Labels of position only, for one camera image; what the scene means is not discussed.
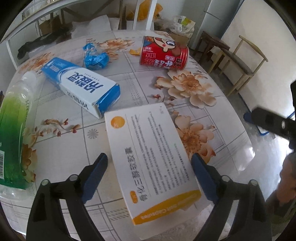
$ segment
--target wooden chair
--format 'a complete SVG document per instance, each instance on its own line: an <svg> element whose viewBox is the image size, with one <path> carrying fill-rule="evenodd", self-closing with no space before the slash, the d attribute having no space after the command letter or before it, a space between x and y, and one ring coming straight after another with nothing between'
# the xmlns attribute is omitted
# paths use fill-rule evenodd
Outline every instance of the wooden chair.
<svg viewBox="0 0 296 241"><path fill-rule="evenodd" d="M202 63L202 61L205 59L206 55L208 55L209 53L212 53L211 52L211 49L214 46L217 46L220 49L227 49L227 50L230 49L230 47L226 43L224 43L221 39L219 39L219 38L217 38L215 36L210 35L206 31L203 31L202 34L201 34L201 36L200 36L200 39L199 39L199 41L197 43L197 46L196 46L196 48L195 48L195 50L193 52L193 56L195 56L196 53L199 52L198 49L199 49L202 41L205 41L206 44L207 44L207 46L206 46L204 52L202 53L202 56L200 57L200 59L198 61L199 64Z"/></svg>
<svg viewBox="0 0 296 241"><path fill-rule="evenodd" d="M268 62L268 59L265 57L265 55L261 52L261 50L255 45L253 44L251 41L245 39L242 36L239 36L242 40L240 41L240 43L238 44L238 46L236 47L236 49L234 50L234 52L231 52L229 50L226 49L221 49L221 51L219 52L216 60L213 62L212 66L210 67L208 73L210 74L213 70L213 68L215 67L215 65L218 62L221 62L220 58L224 58L225 56L228 57L228 61L226 62L226 64L224 65L224 67L222 68L220 74L222 74L224 72L224 70L228 67L228 65L230 64L230 61L232 61L238 68L239 70L242 72L242 76L241 78L233 85L233 87L231 88L231 90L227 93L226 96L229 96L238 86L241 85L241 87L239 87L237 89L238 93L242 88L244 88L246 86L246 84L251 80L251 78L257 73L257 71L259 70L259 68L262 66L262 64L266 61ZM252 71L237 55L236 52L239 50L240 46L242 45L243 41L245 41L248 45L250 45L252 47L252 49L254 49L258 54L260 54L263 57L263 60L261 61L261 63L257 66L257 68L255 69L255 71Z"/></svg>

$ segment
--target orange bag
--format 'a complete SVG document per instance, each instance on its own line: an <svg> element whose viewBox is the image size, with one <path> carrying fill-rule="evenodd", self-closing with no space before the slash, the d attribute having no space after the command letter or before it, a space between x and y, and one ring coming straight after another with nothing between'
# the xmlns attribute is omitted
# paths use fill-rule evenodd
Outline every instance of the orange bag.
<svg viewBox="0 0 296 241"><path fill-rule="evenodd" d="M149 7L151 4L151 0L145 0L143 1L140 6L139 6L139 13L138 13L138 18L137 21L141 21L144 20L148 17L148 12L149 12ZM159 12L163 10L163 7L157 3L156 7L155 7L155 11L154 11L154 15L153 18L156 18L156 15L159 14ZM134 12L130 12L127 16L126 19L128 20L133 20L135 17L135 13Z"/></svg>

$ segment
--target tiled floor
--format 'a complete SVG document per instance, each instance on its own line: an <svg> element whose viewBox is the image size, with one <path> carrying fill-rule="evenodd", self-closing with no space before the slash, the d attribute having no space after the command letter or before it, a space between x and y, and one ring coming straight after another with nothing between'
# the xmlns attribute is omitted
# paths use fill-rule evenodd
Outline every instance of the tiled floor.
<svg viewBox="0 0 296 241"><path fill-rule="evenodd" d="M204 61L201 66L207 71L211 66L212 61ZM220 89L226 93L231 88L232 84L228 78L222 74L219 75L220 70L216 69L210 76L220 87ZM268 196L276 189L276 186L280 180L279 173L281 171L282 163L285 156L291 152L288 148L289 142L278 136L274 136L269 133L265 136L260 136L257 128L243 119L243 114L248 111L247 106L238 94L231 95L228 100L232 104L239 118L241 119L249 138L252 142L253 149L255 151L255 157L250 162L248 167L239 173L236 182L248 183L250 179L255 179L259 182L260 188L264 195L264 198ZM231 212L230 221L234 217L235 212Z"/></svg>

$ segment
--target blue plastic bag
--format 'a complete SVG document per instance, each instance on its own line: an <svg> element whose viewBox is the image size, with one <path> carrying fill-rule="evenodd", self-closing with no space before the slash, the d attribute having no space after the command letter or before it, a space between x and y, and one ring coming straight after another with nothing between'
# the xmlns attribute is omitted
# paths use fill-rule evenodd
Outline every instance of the blue plastic bag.
<svg viewBox="0 0 296 241"><path fill-rule="evenodd" d="M90 70L99 70L106 67L109 62L107 53L99 53L93 43L89 43L83 47L85 52L85 67Z"/></svg>

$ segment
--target refrigerator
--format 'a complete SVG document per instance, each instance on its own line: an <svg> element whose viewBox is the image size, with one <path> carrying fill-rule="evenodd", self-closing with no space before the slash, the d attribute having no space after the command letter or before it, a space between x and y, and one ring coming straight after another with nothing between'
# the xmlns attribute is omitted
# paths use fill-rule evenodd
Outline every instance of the refrigerator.
<svg viewBox="0 0 296 241"><path fill-rule="evenodd" d="M196 22L188 47L195 49L203 31L221 38L244 0L185 0L181 15Z"/></svg>

